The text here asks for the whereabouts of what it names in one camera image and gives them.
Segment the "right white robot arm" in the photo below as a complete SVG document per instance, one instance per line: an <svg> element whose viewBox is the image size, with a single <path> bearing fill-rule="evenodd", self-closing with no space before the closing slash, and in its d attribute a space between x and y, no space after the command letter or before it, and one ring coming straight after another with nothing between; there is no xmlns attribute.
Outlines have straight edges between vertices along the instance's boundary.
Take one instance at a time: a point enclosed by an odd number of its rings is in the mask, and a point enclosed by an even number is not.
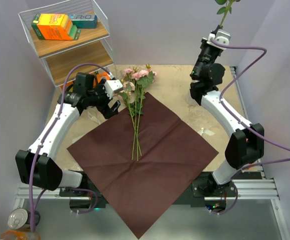
<svg viewBox="0 0 290 240"><path fill-rule="evenodd" d="M222 49L207 38L201 42L201 52L190 73L190 96L216 118L229 136L225 160L211 174L207 184L209 194L217 197L238 170L264 155L264 141L253 133L264 135L264 128L259 123L252 124L220 97L217 86L223 82L225 68L215 60Z"/></svg>

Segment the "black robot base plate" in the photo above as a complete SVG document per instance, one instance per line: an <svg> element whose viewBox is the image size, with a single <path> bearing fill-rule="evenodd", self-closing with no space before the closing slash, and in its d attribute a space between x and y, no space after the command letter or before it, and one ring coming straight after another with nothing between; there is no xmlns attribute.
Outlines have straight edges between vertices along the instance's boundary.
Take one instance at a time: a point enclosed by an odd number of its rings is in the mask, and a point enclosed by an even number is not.
<svg viewBox="0 0 290 240"><path fill-rule="evenodd" d="M190 205L192 208L206 207L213 212L222 212L226 209L227 198L238 198L238 190L235 184L230 181L224 185L216 185L212 180L211 172L202 172L173 202L174 205ZM83 174L83 190L74 191L68 188L60 190L61 197L70 197L72 200L69 206L74 209L88 209L95 206L96 209L104 209L109 204L103 194L97 189L94 183ZM129 203L135 203L136 199L142 198L145 203L158 203L164 195L169 195L170 190L164 190L155 184L141 184L137 189L136 185L128 188L127 195Z"/></svg>

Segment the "red wrapping paper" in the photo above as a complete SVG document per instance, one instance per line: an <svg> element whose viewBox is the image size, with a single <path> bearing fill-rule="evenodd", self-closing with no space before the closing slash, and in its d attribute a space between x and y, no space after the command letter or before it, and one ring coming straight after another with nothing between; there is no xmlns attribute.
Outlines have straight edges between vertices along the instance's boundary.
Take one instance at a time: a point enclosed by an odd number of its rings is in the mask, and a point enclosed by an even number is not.
<svg viewBox="0 0 290 240"><path fill-rule="evenodd" d="M68 147L69 153L137 238L173 204L178 194L218 152L195 130L151 94L140 118L142 157L132 160L134 129L127 109ZM155 184L169 195L158 203L142 198L129 203L132 185Z"/></svg>

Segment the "white printed ribbon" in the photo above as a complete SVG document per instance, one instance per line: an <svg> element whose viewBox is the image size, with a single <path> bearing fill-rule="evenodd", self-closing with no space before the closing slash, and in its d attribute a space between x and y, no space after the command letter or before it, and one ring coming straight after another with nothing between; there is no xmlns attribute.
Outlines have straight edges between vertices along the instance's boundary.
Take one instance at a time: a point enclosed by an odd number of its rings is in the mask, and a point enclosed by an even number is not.
<svg viewBox="0 0 290 240"><path fill-rule="evenodd" d="M87 116L90 120L92 120L93 122L97 123L98 125L100 125L102 123L102 121L96 117L96 115L93 115L92 113L90 113L89 111L87 112ZM206 129L206 128L201 128L200 130L197 131L197 133L202 136L203 134L206 134L208 136L213 136L215 133L212 132L211 130L209 129ZM79 139L82 138L82 135L79 136L79 137L76 137L72 140L72 143L75 143L76 141L78 141Z"/></svg>

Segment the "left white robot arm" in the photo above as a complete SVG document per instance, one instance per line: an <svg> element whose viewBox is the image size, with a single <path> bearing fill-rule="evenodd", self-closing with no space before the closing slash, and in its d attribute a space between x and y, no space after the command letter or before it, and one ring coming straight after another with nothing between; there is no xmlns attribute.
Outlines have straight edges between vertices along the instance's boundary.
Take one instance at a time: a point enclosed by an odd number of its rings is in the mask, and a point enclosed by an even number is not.
<svg viewBox="0 0 290 240"><path fill-rule="evenodd" d="M47 190L70 187L77 196L88 192L83 173L61 169L54 161L71 126L82 112L95 107L106 118L118 114L120 101L109 106L113 96L123 90L121 81L101 79L96 83L92 74L79 72L73 83L58 98L55 111L37 140L15 156L22 183Z"/></svg>

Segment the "cream white flower stem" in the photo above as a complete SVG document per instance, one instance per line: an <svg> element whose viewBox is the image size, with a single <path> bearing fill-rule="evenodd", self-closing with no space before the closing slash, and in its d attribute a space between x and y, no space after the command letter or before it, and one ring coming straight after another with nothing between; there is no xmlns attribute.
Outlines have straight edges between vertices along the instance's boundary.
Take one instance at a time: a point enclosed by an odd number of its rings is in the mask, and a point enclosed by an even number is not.
<svg viewBox="0 0 290 240"><path fill-rule="evenodd" d="M227 15L232 13L233 3L238 3L240 0L215 0L215 2L220 6L217 15L223 15L219 23L219 28L222 29Z"/></svg>

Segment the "pink flower bunch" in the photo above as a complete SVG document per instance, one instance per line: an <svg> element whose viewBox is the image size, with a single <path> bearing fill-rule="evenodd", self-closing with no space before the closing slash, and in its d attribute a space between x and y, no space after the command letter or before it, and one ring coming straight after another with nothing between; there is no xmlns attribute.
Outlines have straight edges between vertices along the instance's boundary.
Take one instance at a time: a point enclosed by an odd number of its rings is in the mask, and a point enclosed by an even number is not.
<svg viewBox="0 0 290 240"><path fill-rule="evenodd" d="M157 73L152 70L150 64L146 64L144 69L127 68L123 71L123 90L119 92L131 117L134 129L132 144L132 160L138 161L142 157L141 145L139 141L140 118L143 115L143 104L145 100L146 88L156 79Z"/></svg>

